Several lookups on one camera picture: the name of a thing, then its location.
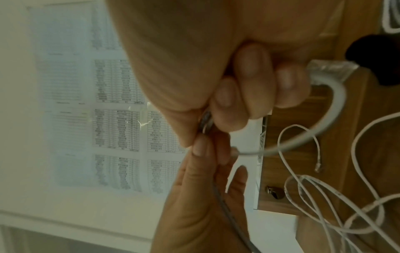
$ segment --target white paper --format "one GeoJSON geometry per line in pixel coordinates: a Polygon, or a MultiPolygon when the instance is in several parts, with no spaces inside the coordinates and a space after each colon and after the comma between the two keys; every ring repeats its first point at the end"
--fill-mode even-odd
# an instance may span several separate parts
{"type": "MultiPolygon", "coordinates": [[[[104,3],[29,12],[56,183],[165,198],[187,150],[147,106],[104,3]]],[[[250,121],[232,134],[232,144],[258,150],[260,133],[261,121],[250,121]]],[[[249,172],[245,200],[252,209],[258,158],[239,158],[233,173],[241,164],[249,172]]]]}

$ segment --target hand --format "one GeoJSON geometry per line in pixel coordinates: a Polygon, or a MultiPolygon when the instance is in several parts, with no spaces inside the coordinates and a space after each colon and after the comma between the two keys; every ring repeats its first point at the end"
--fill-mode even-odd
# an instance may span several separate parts
{"type": "Polygon", "coordinates": [[[303,64],[339,0],[107,3],[143,92],[188,147],[208,105],[231,132],[301,103],[303,64]]]}
{"type": "Polygon", "coordinates": [[[227,165],[217,165],[216,141],[204,134],[197,135],[165,202],[152,253],[249,252],[229,224],[212,189],[215,180],[236,221],[248,235],[243,195],[247,170],[244,166],[236,170],[225,193],[237,158],[231,158],[227,165]]]}

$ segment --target paper sheet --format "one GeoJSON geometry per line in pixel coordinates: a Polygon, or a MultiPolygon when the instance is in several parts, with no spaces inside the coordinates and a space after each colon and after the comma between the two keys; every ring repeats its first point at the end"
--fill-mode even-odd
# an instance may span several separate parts
{"type": "MultiPolygon", "coordinates": [[[[148,107],[105,4],[29,12],[57,184],[165,197],[187,151],[165,118],[148,107]]],[[[232,143],[258,150],[260,133],[261,121],[251,121],[232,143]]],[[[249,171],[245,199],[252,209],[258,159],[239,158],[233,171],[241,164],[249,171]]]]}

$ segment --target wooden desk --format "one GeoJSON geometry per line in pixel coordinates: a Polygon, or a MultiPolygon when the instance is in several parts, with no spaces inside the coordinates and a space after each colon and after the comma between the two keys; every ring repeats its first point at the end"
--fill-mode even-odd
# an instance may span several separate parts
{"type": "MultiPolygon", "coordinates": [[[[345,2],[340,32],[334,43],[334,59],[343,59],[344,52],[351,42],[358,38],[379,31],[381,10],[380,0],[347,0],[345,2]]],[[[288,163],[297,174],[315,176],[340,190],[358,206],[363,207],[373,201],[370,192],[354,170],[350,147],[356,134],[369,122],[384,115],[400,111],[400,85],[394,87],[379,86],[375,77],[367,70],[358,70],[346,83],[348,99],[345,110],[330,130],[318,139],[321,143],[323,171],[314,172],[317,150],[313,142],[285,153],[288,163]]],[[[317,87],[301,106],[292,109],[276,109],[268,119],[266,146],[275,145],[281,130],[291,124],[311,127],[327,110],[330,104],[329,90],[317,87]]],[[[301,129],[291,129],[284,139],[290,138],[301,129]]],[[[367,179],[377,189],[380,196],[400,193],[400,119],[381,123],[368,131],[358,143],[357,157],[367,179]]],[[[299,215],[299,211],[286,199],[275,200],[264,191],[266,186],[283,188],[289,172],[278,155],[264,159],[259,209],[273,212],[299,215]]],[[[289,188],[290,194],[298,195],[297,186],[289,188]]],[[[343,220],[352,211],[337,198],[333,204],[343,220]]],[[[384,230],[400,243],[400,202],[393,201],[385,205],[387,222],[384,230]]],[[[327,205],[320,206],[325,216],[332,220],[327,205]]],[[[322,240],[316,247],[316,237],[325,235],[320,225],[301,217],[297,239],[305,253],[329,252],[322,240]]],[[[379,235],[361,237],[371,248],[371,252],[394,252],[379,235]]]]}

